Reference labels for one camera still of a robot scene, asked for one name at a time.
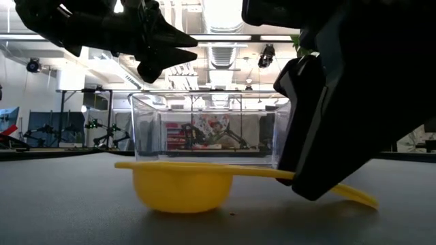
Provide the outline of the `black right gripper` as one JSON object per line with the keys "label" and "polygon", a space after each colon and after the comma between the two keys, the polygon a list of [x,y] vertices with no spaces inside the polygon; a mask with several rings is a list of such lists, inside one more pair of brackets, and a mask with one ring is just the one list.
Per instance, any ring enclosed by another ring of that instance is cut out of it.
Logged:
{"label": "black right gripper", "polygon": [[242,19],[249,25],[299,29],[298,47],[306,50],[287,62],[273,88],[289,99],[276,114],[277,169],[295,172],[305,144],[325,76],[322,65],[347,71],[352,61],[368,59],[365,71],[382,62],[381,74],[397,78],[398,86],[435,87],[432,33],[435,2],[246,0]]}

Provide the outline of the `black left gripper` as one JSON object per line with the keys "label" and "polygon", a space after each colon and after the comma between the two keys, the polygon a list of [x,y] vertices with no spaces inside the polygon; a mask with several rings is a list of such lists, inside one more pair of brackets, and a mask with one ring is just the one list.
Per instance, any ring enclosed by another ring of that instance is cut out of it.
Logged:
{"label": "black left gripper", "polygon": [[[153,40],[174,48],[156,49]],[[140,62],[138,74],[151,84],[162,73],[158,66],[175,66],[198,57],[194,52],[178,49],[196,47],[198,41],[166,22],[156,1],[125,1],[123,12],[118,14],[75,12],[67,19],[63,45],[133,55]]]}

